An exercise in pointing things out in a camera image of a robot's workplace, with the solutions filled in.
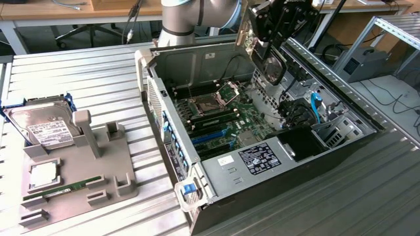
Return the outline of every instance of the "hard drive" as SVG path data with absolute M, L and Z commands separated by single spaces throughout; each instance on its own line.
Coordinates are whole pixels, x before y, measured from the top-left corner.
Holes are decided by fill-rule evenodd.
M 55 149 L 74 144 L 74 136 L 82 135 L 73 123 L 77 110 L 70 94 L 33 99 L 19 104 L 9 101 L 3 106 L 3 115 L 17 127 L 30 145 L 41 144 Z

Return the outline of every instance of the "slotted metal table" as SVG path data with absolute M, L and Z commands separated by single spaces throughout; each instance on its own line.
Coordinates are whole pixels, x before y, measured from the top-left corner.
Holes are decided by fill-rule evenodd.
M 93 126 L 126 126 L 139 195 L 25 235 L 189 236 L 189 222 L 139 96 L 134 52 L 151 44 L 15 57 L 0 64 L 3 98 L 70 90 Z M 0 123 L 0 235 L 21 233 L 23 139 Z M 334 170 L 199 236 L 415 235 L 420 232 L 420 150 L 389 132 Z

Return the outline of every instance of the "office chair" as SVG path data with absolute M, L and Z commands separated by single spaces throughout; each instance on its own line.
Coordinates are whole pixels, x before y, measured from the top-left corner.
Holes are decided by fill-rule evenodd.
M 67 47 L 67 44 L 66 44 L 65 42 L 62 42 L 63 39 L 67 39 L 67 38 L 70 38 L 71 36 L 74 36 L 74 35 L 77 35 L 77 34 L 85 32 L 85 31 L 90 31 L 91 47 L 95 46 L 95 45 L 94 45 L 94 37 L 95 37 L 95 31 L 97 31 L 97 30 L 98 30 L 98 31 L 102 31 L 102 32 L 105 32 L 105 33 L 109 33 L 109 34 L 111 34 L 111 35 L 115 35 L 115 36 L 118 36 L 118 37 L 122 37 L 122 36 L 123 36 L 122 33 L 114 31 L 115 29 L 118 29 L 115 23 L 111 23 L 111 28 L 113 28 L 114 30 L 110 30 L 110 29 L 102 27 L 102 25 L 105 25 L 105 24 L 87 24 L 87 25 L 85 25 L 85 26 L 82 26 L 82 27 L 79 27 L 78 25 L 73 25 L 74 30 L 70 31 L 70 32 L 67 32 L 66 34 L 63 34 L 63 35 L 61 35 L 61 36 L 57 36 L 57 38 L 55 38 L 55 41 L 57 41 L 57 43 L 58 43 L 59 48 L 66 48 L 66 47 Z

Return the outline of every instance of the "power supply label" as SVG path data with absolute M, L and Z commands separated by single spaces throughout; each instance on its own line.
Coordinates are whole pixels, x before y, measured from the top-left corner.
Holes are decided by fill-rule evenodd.
M 282 164 L 267 143 L 241 151 L 239 155 L 254 175 L 263 173 Z
M 74 140 L 71 131 L 63 120 L 30 125 L 29 129 L 45 147 Z

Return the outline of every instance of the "motherboard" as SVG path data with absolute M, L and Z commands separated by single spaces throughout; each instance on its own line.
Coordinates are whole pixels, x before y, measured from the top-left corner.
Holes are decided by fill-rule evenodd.
M 217 91 L 175 99 L 175 107 L 202 160 L 253 145 L 275 131 L 258 111 L 247 83 L 225 82 Z

